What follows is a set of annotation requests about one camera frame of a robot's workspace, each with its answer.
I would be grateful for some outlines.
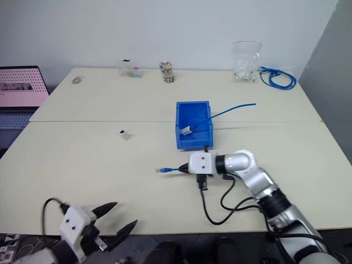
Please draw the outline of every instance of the laptop screen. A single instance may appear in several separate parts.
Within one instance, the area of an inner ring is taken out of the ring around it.
[[[48,96],[37,66],[0,67],[0,107],[39,107]]]

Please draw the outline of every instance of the desk surface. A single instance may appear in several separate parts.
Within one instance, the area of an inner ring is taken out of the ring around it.
[[[256,102],[217,117],[228,122],[315,122],[321,118],[299,84],[282,91],[257,83],[234,82],[232,71],[177,70],[163,82],[159,70],[143,77],[119,76],[116,69],[75,68],[32,116],[41,121],[174,122],[176,102],[209,101],[212,114]],[[72,84],[76,77],[79,84]],[[287,81],[284,76],[278,82]]]
[[[214,128],[218,153],[252,151],[313,226],[351,226],[352,167],[323,123],[215,122]],[[123,141],[120,129],[131,139]],[[42,204],[52,196],[71,205],[120,202],[97,221],[102,234],[114,234],[135,219],[135,234],[265,230],[255,210],[213,226],[195,176],[155,172],[179,166],[188,156],[176,149],[172,122],[30,123],[0,160],[0,233],[39,234]],[[206,202],[215,220],[227,214],[219,202],[230,184],[208,180]],[[234,206],[248,196],[238,180],[225,204]],[[59,233],[61,219],[57,205],[50,204],[49,234]]]

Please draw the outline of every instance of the small cube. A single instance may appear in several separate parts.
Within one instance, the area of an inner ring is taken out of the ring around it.
[[[184,135],[184,136],[186,136],[188,134],[191,134],[191,133],[192,133],[192,131],[191,131],[191,127],[190,126],[187,126],[187,127],[183,128],[183,129],[181,129],[181,134]]]

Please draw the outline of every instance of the blue storage box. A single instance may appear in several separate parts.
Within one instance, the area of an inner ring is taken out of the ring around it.
[[[177,149],[199,149],[205,145],[212,147],[213,123],[210,117],[209,101],[177,102],[175,127]],[[191,126],[192,133],[182,135],[182,128],[188,126]]]

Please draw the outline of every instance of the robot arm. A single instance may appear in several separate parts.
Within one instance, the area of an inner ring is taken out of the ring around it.
[[[14,264],[82,263],[97,250],[103,252],[113,250],[129,235],[137,223],[136,220],[126,225],[109,241],[100,238],[98,236],[100,231],[94,224],[116,204],[116,202],[110,202],[92,211],[87,207],[69,207],[60,225],[61,241],[52,248],[45,248],[20,258]]]
[[[295,205],[281,192],[268,173],[258,167],[254,155],[240,150],[229,155],[194,152],[190,155],[188,172],[192,174],[236,173],[248,192],[258,203],[268,225],[277,234],[279,242],[293,263],[339,263],[328,254],[327,248],[314,238],[294,237],[294,234],[314,235],[321,238]]]

